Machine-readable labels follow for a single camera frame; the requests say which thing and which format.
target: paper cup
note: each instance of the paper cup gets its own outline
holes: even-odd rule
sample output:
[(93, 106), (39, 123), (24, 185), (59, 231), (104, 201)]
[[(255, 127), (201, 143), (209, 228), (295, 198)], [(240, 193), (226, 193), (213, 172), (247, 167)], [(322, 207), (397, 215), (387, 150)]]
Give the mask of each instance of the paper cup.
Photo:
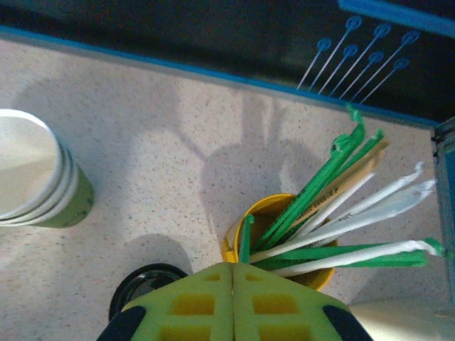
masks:
[(27, 222), (29, 220), (35, 219), (44, 215), (47, 211), (49, 211), (52, 207), (56, 206), (63, 197), (63, 194), (67, 190), (70, 180), (71, 180), (71, 160), (70, 154), (68, 150), (63, 146), (60, 146), (60, 149), (63, 153), (63, 172), (57, 184), (55, 190), (50, 194), (50, 196), (37, 208), (34, 210), (20, 215), (19, 217), (7, 219), (7, 220), (0, 220), (0, 226), (5, 224), (15, 224), (18, 222)]
[(76, 225), (83, 220), (93, 206), (93, 189), (85, 174), (80, 170), (75, 160), (67, 150), (71, 161), (70, 183), (63, 196), (49, 211), (40, 217), (16, 224), (3, 226), (17, 227), (34, 225), (39, 227), (64, 228)]
[[(238, 263), (239, 261), (239, 238), (243, 220), (247, 215), (254, 215), (255, 222), (251, 226), (251, 245), (261, 237), (266, 228), (288, 207), (294, 199), (294, 194), (276, 194), (265, 197), (251, 206), (238, 221), (226, 232), (221, 246), (221, 254), (224, 261)], [(336, 246), (332, 242), (327, 246)], [(308, 286), (314, 290), (321, 290), (335, 272), (334, 268), (321, 269), (298, 276), (287, 277), (291, 281)]]
[(0, 220), (38, 207), (63, 171), (55, 134), (26, 112), (0, 109)]

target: dark background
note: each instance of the dark background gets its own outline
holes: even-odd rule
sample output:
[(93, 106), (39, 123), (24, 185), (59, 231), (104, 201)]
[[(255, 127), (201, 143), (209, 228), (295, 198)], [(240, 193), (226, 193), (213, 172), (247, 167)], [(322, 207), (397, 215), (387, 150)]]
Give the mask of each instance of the dark background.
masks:
[[(446, 18), (455, 18), (451, 0), (390, 1), (406, 4)], [(302, 86), (306, 90), (345, 33), (352, 13), (331, 1), (126, 1), (126, 0), (0, 0), (0, 24), (67, 38), (114, 50), (242, 75), (295, 88), (317, 53), (321, 38), (332, 46), (322, 53)], [(381, 20), (362, 16), (359, 29), (351, 32), (318, 82), (318, 92), (343, 58), (343, 49), (357, 44), (322, 94), (328, 95), (373, 39)], [(411, 28), (392, 24), (391, 32), (377, 40), (333, 96), (344, 89), (368, 64), (368, 56), (381, 50), (388, 56)], [(443, 122), (454, 115), (455, 43), (453, 39), (421, 32), (419, 39), (403, 48), (359, 94), (363, 99), (392, 70), (399, 58), (410, 64), (398, 70), (364, 104)], [(373, 65), (343, 98), (349, 100), (381, 65)]]

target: cup rim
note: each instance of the cup rim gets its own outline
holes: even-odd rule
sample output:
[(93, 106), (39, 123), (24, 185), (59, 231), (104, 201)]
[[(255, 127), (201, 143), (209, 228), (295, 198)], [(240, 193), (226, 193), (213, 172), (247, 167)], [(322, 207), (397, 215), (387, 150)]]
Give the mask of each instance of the cup rim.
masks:
[(64, 145), (59, 144), (60, 151), (63, 153), (63, 171), (60, 174), (59, 181), (54, 189), (54, 191), (42, 202), (39, 206), (35, 207), (33, 210), (24, 213), (15, 218), (0, 220), (0, 226), (4, 224), (15, 224), (19, 222), (27, 222), (29, 220), (35, 219), (47, 213), (54, 206), (58, 204), (60, 199), (63, 197), (66, 189), (68, 188), (71, 180), (71, 161), (69, 150), (67, 150)]
[[(238, 258), (238, 252), (239, 252), (238, 240), (239, 240), (239, 237), (240, 237), (240, 230), (241, 230), (241, 227), (242, 227), (242, 224), (243, 224), (243, 220), (245, 219), (245, 217), (247, 215), (249, 215), (251, 213), (251, 211), (253, 211), (258, 205), (262, 204), (265, 201), (269, 201), (269, 200), (273, 200), (273, 199), (279, 199), (279, 198), (284, 199), (284, 198), (295, 197), (295, 196), (296, 196), (295, 194), (291, 194), (291, 193), (273, 194), (273, 195), (269, 195), (268, 197), (264, 197), (261, 200), (258, 200), (257, 202), (255, 202), (253, 205), (251, 205), (251, 207), (244, 213), (244, 215), (238, 221), (236, 221), (236, 223), (234, 223), (234, 225), (232, 225), (231, 228), (230, 228), (230, 230), (232, 228), (235, 228), (234, 237), (232, 239), (232, 245), (229, 244), (231, 241), (227, 240), (227, 238), (226, 238), (226, 236), (230, 233), (230, 230), (227, 231), (227, 233), (226, 233), (226, 235), (225, 235), (225, 237), (223, 239), (223, 246), (224, 246), (225, 242), (226, 242), (226, 246), (227, 246), (226, 250), (224, 250), (224, 247), (222, 249), (223, 258), (225, 256), (227, 256), (226, 253), (230, 253), (231, 254), (230, 257), (232, 257), (232, 260), (229, 260), (229, 261), (234, 262), (234, 263), (238, 263), (238, 261), (239, 261), (239, 258)], [(326, 270), (327, 270), (327, 273), (324, 276), (324, 278), (321, 278), (317, 283), (315, 283), (314, 286), (312, 286), (313, 289), (319, 291), (330, 281), (331, 277), (335, 273), (335, 268), (329, 268), (329, 269), (326, 269)]]
[(55, 187), (58, 184), (58, 180), (60, 179), (60, 175), (63, 171), (63, 156), (61, 153), (58, 153), (60, 150), (59, 143), (57, 136), (52, 131), (52, 129), (43, 121), (41, 121), (38, 117), (29, 114), (27, 112), (22, 112), (21, 110), (15, 109), (0, 109), (0, 117), (11, 117), (11, 118), (19, 118), (19, 119), (26, 119), (28, 121), (32, 121), (33, 123), (41, 126), (44, 128), (52, 138), (55, 147), (55, 167), (53, 169), (52, 174), (50, 175), (47, 183), (35, 194), (28, 202), (25, 202), (18, 207), (14, 208), (9, 212), (0, 213), (0, 220), (7, 220), (18, 217), (22, 214), (30, 212), (38, 207), (49, 195), (55, 190)]
[(71, 176), (70, 176), (70, 184), (66, 188), (65, 192), (63, 193), (61, 200), (52, 207), (49, 211), (44, 213), (43, 215), (36, 217), (32, 220), (27, 220), (25, 222), (17, 222), (15, 224), (5, 224), (5, 225), (0, 225), (4, 227), (18, 227), (18, 226), (27, 226), (27, 225), (34, 225), (38, 224), (40, 222), (44, 222), (47, 219), (50, 219), (52, 217), (55, 217), (58, 213), (60, 213), (62, 210), (65, 209), (65, 207), (68, 206), (70, 201), (73, 198), (73, 195), (75, 194), (77, 190), (77, 185), (79, 184), (79, 168), (76, 164), (75, 159), (73, 158), (71, 151), (68, 150), (68, 155), (70, 156), (70, 161), (71, 161)]

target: white object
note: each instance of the white object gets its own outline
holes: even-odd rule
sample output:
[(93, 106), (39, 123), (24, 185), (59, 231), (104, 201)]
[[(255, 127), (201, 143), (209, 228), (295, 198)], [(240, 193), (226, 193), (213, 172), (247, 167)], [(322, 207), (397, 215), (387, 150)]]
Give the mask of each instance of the white object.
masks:
[[(344, 220), (340, 221), (340, 223), (341, 223), (341, 225), (346, 225), (346, 224), (349, 224), (350, 222), (352, 223), (352, 221), (355, 222), (355, 220), (351, 220), (351, 219), (354, 217), (357, 217), (359, 215), (361, 215), (362, 217), (367, 217), (366, 221), (368, 221), (368, 219), (373, 220), (374, 217), (368, 218), (368, 213), (376, 212), (377, 214), (381, 215), (381, 210), (383, 211), (384, 217), (379, 220), (395, 217), (396, 215), (399, 215), (399, 214), (407, 211), (408, 209), (420, 204), (420, 202), (423, 201), (423, 199), (425, 199), (428, 195), (430, 195), (432, 193), (431, 188), (434, 186), (435, 183), (436, 183), (435, 179), (431, 179), (428, 181), (424, 181), (423, 183), (406, 188), (404, 190), (401, 190), (399, 192), (396, 192), (396, 193), (390, 195), (389, 197), (385, 198), (384, 200), (381, 200), (377, 204), (374, 204), (369, 210), (363, 211), (362, 213), (360, 213), (358, 215), (346, 217)], [(400, 206), (406, 207), (406, 205), (409, 205), (406, 210), (396, 213), (397, 208), (399, 208)], [(391, 215), (385, 216), (387, 214), (388, 210), (390, 211)], [(321, 239), (312, 246), (320, 247), (322, 245), (326, 245), (326, 244), (332, 242), (333, 240), (337, 239), (339, 236), (341, 236), (344, 233), (345, 232), (337, 234), (336, 236), (332, 236), (328, 239)]]
[(375, 173), (370, 173), (364, 177), (361, 181), (356, 183), (352, 188), (349, 190), (345, 191), (344, 193), (341, 193), (334, 201), (330, 202), (327, 206), (324, 208), (321, 208), (317, 213), (313, 215), (313, 217), (309, 218), (305, 224), (303, 224), (294, 235), (288, 239), (288, 241), (291, 241), (297, 237), (302, 237), (309, 232), (313, 231), (316, 229), (320, 224), (324, 222), (325, 219), (340, 205), (342, 205), (348, 198), (350, 198), (355, 192), (357, 192), (360, 187), (365, 185), (373, 176), (375, 176)]
[(26, 112), (0, 109), (0, 220), (40, 205), (63, 169), (55, 134)]
[(379, 222), (387, 218), (395, 217), (410, 208), (418, 205), (425, 199), (432, 191), (431, 187), (436, 183), (435, 179), (431, 179), (414, 185), (405, 190), (401, 190), (394, 195), (381, 200), (378, 204), (374, 205), (369, 210), (349, 217), (346, 220), (332, 224), (331, 226), (321, 226), (316, 231), (310, 232), (308, 235), (298, 237), (290, 242), (284, 243), (270, 250), (257, 252), (250, 257), (250, 262), (255, 263), (263, 259), (288, 252), (299, 247), (305, 247), (319, 241), (324, 240), (324, 244), (336, 239), (336, 237), (345, 234), (346, 232), (353, 231), (360, 227)]
[(15, 224), (18, 222), (27, 222), (29, 220), (40, 217), (62, 200), (62, 196), (70, 184), (72, 165), (69, 150), (67, 150), (63, 145), (60, 145), (60, 148), (62, 149), (63, 153), (63, 172), (58, 181), (57, 187), (52, 192), (52, 194), (50, 194), (50, 196), (34, 210), (12, 219), (0, 220), (0, 226), (5, 224)]
[(367, 197), (366, 199), (359, 202), (357, 205), (352, 206), (349, 210), (346, 210), (344, 213), (337, 216), (337, 218), (335, 218), (334, 220), (328, 222), (326, 226), (331, 226), (337, 222), (345, 220), (348, 217), (361, 213), (367, 208), (373, 206), (375, 203), (395, 193), (396, 191), (405, 187), (406, 185), (409, 185), (418, 177), (420, 177), (420, 175), (423, 172), (423, 165), (424, 165), (423, 161), (417, 162), (415, 165), (415, 172), (413, 174), (403, 176), (397, 179), (396, 181), (390, 183), (389, 185), (383, 187), (382, 189), (378, 190), (375, 194), (371, 195), (370, 197)]
[(68, 206), (70, 203), (71, 199), (73, 198), (77, 185), (79, 183), (79, 168), (77, 167), (77, 164), (75, 160), (73, 159), (71, 152), (68, 150), (68, 154), (70, 156), (70, 161), (71, 161), (71, 175), (70, 175), (70, 184), (66, 188), (65, 192), (63, 193), (63, 196), (61, 197), (60, 201), (58, 204), (54, 207), (52, 207), (49, 211), (47, 211), (44, 215), (41, 215), (40, 217), (34, 218), (32, 220), (27, 220), (25, 222), (18, 222), (16, 224), (4, 224), (2, 226), (4, 227), (17, 227), (17, 226), (27, 226), (27, 225), (34, 225), (38, 224), (40, 222), (45, 222), (46, 220), (55, 217), (58, 213), (60, 213), (62, 210), (65, 209), (65, 207)]
[(272, 271), (276, 275), (282, 277), (295, 276), (300, 274), (306, 274), (307, 272), (335, 268), (337, 266), (344, 266), (359, 261), (367, 261), (381, 256), (387, 256), (389, 254), (399, 254), (400, 252), (411, 252), (415, 250), (423, 250), (437, 256), (437, 250), (430, 244), (423, 240), (407, 240), (405, 242), (389, 243), (384, 245), (378, 245), (376, 247), (368, 247), (367, 249), (357, 250), (348, 252), (347, 254), (339, 254), (324, 259), (318, 259), (317, 261), (309, 261), (298, 265), (288, 266), (287, 268), (277, 269)]
[(355, 318), (374, 341), (453, 341), (455, 305), (396, 300), (351, 305)]

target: yellow cup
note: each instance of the yellow cup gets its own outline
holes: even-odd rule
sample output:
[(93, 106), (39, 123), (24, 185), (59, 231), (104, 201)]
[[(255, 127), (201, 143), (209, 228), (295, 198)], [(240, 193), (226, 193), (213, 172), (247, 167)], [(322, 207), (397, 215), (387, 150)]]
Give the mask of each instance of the yellow cup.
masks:
[[(275, 194), (265, 197), (251, 206), (238, 221), (226, 232), (221, 245), (223, 261), (238, 263), (239, 261), (239, 236), (243, 220), (247, 215), (255, 216), (255, 223), (251, 226), (251, 245), (264, 233), (271, 223), (288, 207), (294, 199), (294, 194)], [(327, 246), (338, 245), (336, 241)], [(314, 290), (321, 290), (335, 272), (334, 268), (321, 269), (307, 274), (287, 277), (291, 281), (308, 286)]]

